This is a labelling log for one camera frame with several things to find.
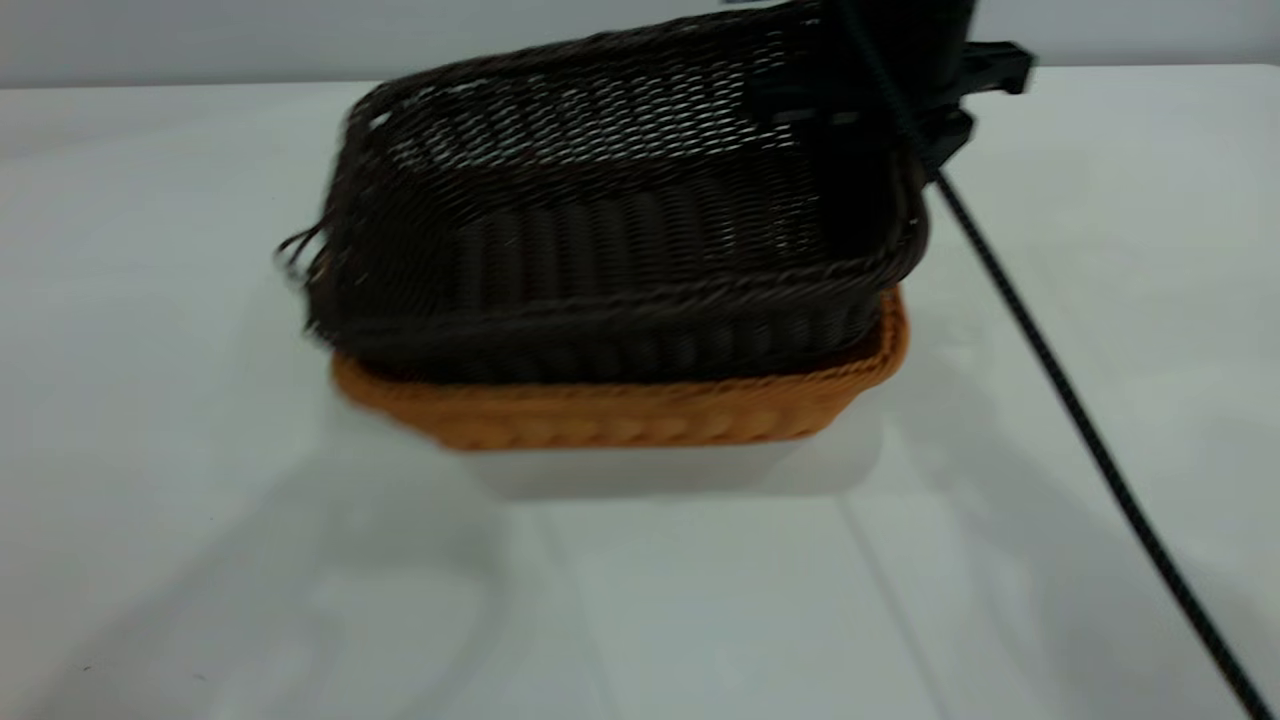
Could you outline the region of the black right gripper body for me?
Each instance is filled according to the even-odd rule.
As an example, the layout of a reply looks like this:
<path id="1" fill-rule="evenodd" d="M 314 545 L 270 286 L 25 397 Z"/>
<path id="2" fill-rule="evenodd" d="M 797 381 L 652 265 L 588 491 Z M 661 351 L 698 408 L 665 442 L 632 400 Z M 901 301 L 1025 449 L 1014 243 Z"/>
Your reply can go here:
<path id="1" fill-rule="evenodd" d="M 840 161 L 909 142 L 884 97 L 890 79 L 923 138 L 915 150 L 938 169 L 970 138 L 972 118 L 954 86 L 975 4 L 973 1 L 832 1 L 831 59 L 842 85 L 840 111 L 851 123 L 829 123 L 829 150 Z"/>

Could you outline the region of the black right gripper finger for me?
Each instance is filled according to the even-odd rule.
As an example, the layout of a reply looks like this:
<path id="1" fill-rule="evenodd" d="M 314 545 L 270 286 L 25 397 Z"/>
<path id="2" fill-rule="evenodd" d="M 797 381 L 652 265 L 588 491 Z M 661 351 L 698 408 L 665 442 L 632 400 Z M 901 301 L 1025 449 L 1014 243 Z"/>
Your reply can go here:
<path id="1" fill-rule="evenodd" d="M 845 127 L 861 119 L 861 90 L 833 76 L 755 76 L 755 123 Z"/>

